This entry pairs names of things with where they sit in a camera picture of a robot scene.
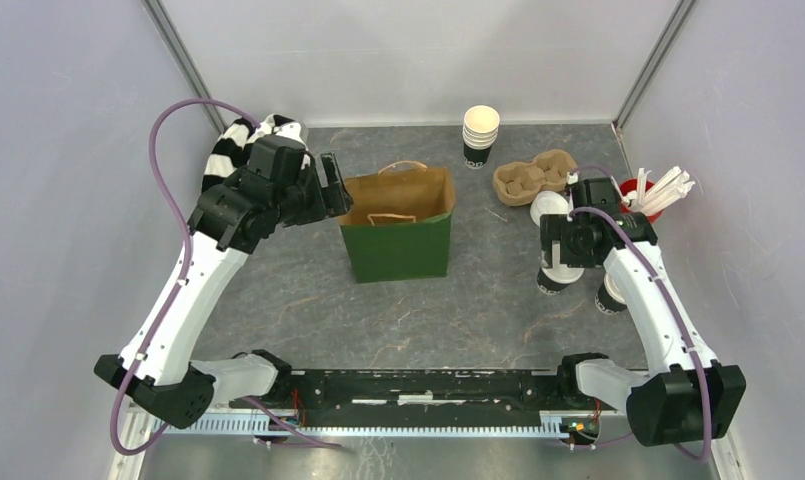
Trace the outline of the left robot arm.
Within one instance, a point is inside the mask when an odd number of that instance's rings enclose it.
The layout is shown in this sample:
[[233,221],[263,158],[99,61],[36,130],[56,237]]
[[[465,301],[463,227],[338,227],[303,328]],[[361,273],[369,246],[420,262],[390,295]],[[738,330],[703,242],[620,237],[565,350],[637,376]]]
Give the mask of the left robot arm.
[[210,314],[258,244],[278,227],[342,216],[353,205],[334,154],[314,157],[300,142],[256,140],[246,165],[206,189],[189,217],[189,249],[144,325],[95,374],[163,423],[186,429],[214,404],[255,396],[268,407],[292,394],[289,367],[264,350],[225,360],[191,354]]

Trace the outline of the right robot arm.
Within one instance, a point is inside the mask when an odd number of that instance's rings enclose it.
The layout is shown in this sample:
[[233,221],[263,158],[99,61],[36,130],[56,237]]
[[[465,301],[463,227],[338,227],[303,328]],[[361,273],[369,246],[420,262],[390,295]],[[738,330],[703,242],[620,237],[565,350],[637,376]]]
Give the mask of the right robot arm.
[[558,400],[580,408],[592,398],[625,414],[643,446],[712,442],[726,436],[747,383],[724,365],[690,320],[667,274],[650,220],[620,207],[618,185],[571,173],[566,189],[538,217],[539,289],[556,294],[594,268],[605,271],[595,296],[605,313],[627,311],[648,371],[638,374],[600,353],[563,358]]

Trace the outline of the green brown paper bag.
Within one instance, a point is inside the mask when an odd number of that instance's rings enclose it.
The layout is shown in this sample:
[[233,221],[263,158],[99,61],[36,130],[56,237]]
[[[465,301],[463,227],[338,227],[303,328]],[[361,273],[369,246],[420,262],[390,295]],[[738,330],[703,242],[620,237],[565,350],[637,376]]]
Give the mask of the green brown paper bag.
[[338,221],[356,282],[447,275],[456,206],[448,168],[401,160],[344,184],[353,206]]

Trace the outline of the single paper coffee cup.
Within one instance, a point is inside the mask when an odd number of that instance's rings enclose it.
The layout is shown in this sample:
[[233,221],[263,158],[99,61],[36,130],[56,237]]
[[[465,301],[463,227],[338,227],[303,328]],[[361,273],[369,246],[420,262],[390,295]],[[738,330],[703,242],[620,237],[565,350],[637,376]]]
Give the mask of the single paper coffee cup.
[[615,314],[627,309],[625,298],[617,287],[614,279],[606,273],[603,282],[597,290],[595,305],[605,314]]

